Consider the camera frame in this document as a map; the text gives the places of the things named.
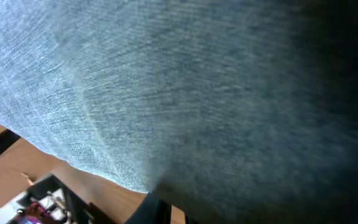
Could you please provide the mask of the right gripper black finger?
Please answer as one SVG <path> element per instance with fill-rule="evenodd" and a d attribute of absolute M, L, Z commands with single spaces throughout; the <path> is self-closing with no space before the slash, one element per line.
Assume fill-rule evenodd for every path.
<path fill-rule="evenodd" d="M 170 224 L 172 206 L 154 194 L 147 194 L 125 224 Z"/>

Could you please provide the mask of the light blue denim jeans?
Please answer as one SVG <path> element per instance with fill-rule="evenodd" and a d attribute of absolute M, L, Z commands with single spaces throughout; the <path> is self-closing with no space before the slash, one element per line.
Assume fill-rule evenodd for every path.
<path fill-rule="evenodd" d="M 200 223 L 358 223 L 358 0 L 0 1 L 0 124 Z"/>

